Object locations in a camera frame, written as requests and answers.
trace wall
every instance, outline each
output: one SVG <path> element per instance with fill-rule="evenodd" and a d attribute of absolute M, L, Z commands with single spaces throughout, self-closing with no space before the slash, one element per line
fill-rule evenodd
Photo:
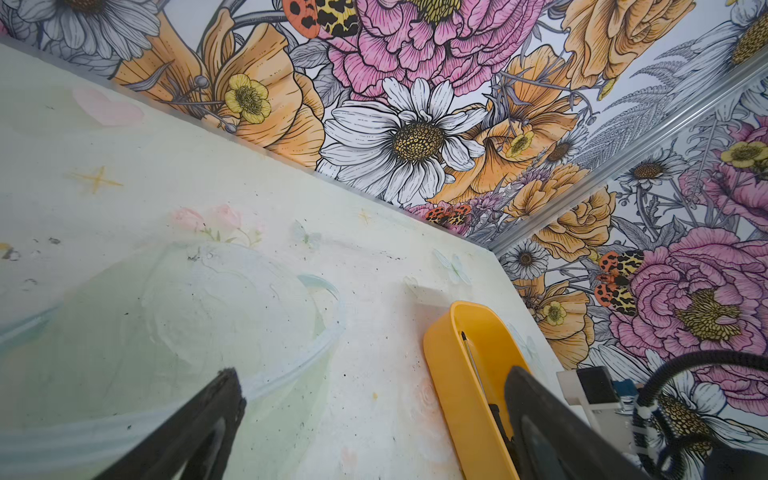
<path fill-rule="evenodd" d="M 759 47 L 749 26 L 765 1 L 728 3 L 359 0 L 332 35 L 287 22 L 280 0 L 3 0 L 0 18 L 30 45 L 488 243 Z"/>
<path fill-rule="evenodd" d="M 501 257 L 563 367 L 645 383 L 684 353 L 768 354 L 768 117 L 757 97 L 696 119 Z M 676 432 L 768 453 L 763 373 L 687 372 L 661 405 Z M 686 454 L 687 478 L 707 455 Z"/>

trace yellow container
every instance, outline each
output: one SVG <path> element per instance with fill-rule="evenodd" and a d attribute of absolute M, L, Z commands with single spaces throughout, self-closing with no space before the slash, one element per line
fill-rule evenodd
<path fill-rule="evenodd" d="M 502 320 L 487 306 L 454 302 L 424 335 L 424 354 L 466 478 L 519 480 L 488 407 L 498 406 L 505 433 L 512 435 L 504 384 L 513 366 L 530 369 Z"/>

